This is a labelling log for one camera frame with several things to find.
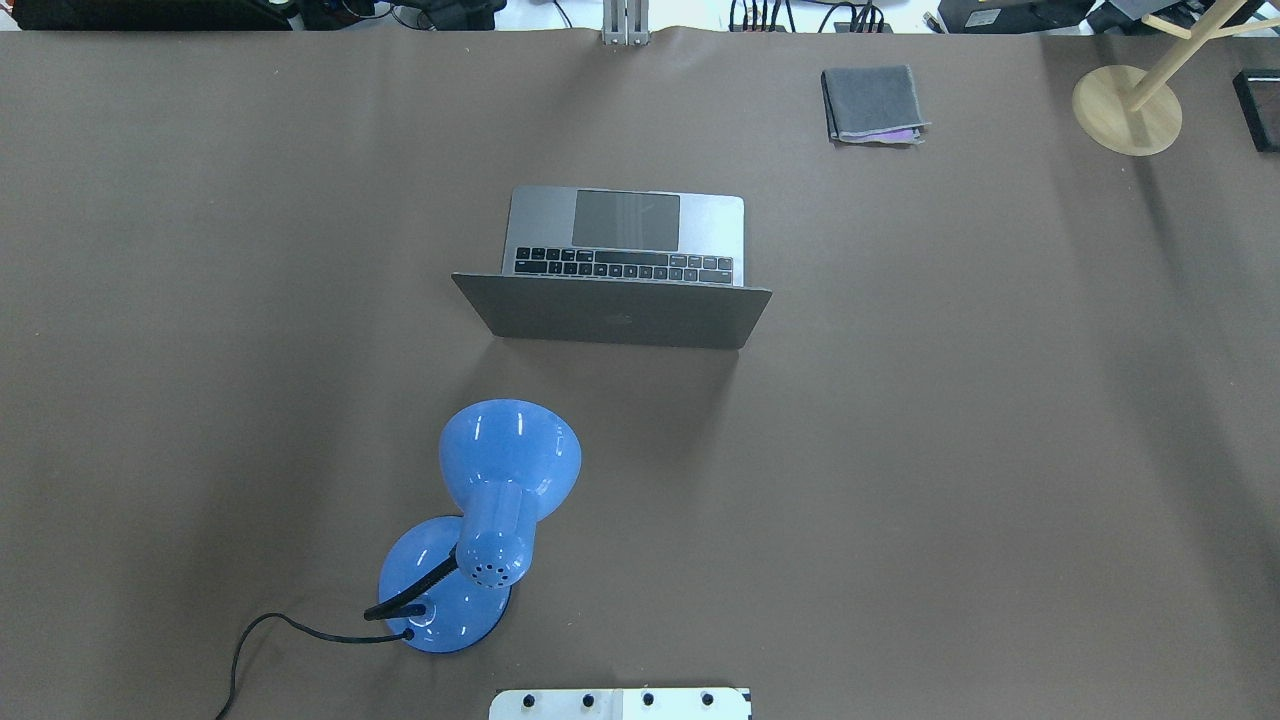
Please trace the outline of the grey laptop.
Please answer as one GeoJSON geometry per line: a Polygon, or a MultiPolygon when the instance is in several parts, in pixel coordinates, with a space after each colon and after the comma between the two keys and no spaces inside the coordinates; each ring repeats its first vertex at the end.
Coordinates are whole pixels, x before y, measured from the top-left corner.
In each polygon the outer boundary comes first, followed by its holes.
{"type": "Polygon", "coordinates": [[[745,259],[737,196],[521,184],[500,269],[452,281],[497,337],[735,351],[772,296],[745,259]]]}

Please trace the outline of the blue desk lamp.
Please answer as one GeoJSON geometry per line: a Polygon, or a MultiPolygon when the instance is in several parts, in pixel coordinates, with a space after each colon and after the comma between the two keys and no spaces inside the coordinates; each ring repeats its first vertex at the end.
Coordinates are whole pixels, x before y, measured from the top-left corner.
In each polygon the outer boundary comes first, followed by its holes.
{"type": "Polygon", "coordinates": [[[570,424],[521,398],[490,398],[445,424],[439,445],[457,514],[408,529],[388,551],[364,618],[428,653],[489,635],[532,565],[539,521],[577,480],[582,450],[570,424]]]}

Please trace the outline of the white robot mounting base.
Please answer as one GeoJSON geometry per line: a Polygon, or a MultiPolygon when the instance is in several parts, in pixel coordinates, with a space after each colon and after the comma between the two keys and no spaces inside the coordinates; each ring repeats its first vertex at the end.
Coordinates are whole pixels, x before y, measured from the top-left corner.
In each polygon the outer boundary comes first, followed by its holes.
{"type": "Polygon", "coordinates": [[[749,689],[634,687],[509,689],[495,694],[489,719],[751,719],[749,689]]]}

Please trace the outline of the folded grey cloth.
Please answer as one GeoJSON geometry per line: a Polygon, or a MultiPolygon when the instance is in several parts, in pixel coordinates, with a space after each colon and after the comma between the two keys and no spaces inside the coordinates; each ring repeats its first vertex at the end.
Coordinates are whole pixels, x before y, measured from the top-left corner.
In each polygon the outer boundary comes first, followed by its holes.
{"type": "Polygon", "coordinates": [[[840,67],[820,73],[827,135],[836,143],[918,145],[924,119],[911,67],[840,67]]]}

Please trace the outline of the wooden stand with round base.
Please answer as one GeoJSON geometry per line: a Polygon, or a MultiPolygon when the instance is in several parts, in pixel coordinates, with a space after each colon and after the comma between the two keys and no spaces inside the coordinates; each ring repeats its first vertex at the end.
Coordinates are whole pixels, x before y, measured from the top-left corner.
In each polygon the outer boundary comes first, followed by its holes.
{"type": "Polygon", "coordinates": [[[1142,158],[1169,149],[1181,131],[1183,111],[1169,79],[1208,41],[1276,29],[1277,18],[1231,26],[1245,4],[1216,1],[1189,29],[1153,14],[1140,18],[1151,28],[1178,41],[1148,70],[1124,64],[1100,67],[1083,76],[1071,94],[1078,124],[1098,145],[1142,158]]]}

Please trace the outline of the aluminium frame post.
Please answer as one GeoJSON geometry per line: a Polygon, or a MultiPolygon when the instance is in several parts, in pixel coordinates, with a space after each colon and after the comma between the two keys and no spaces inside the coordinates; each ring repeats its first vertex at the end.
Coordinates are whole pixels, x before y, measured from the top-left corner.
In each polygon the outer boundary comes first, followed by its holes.
{"type": "Polygon", "coordinates": [[[602,42],[605,46],[644,46],[650,42],[648,0],[605,0],[602,4],[602,42]]]}

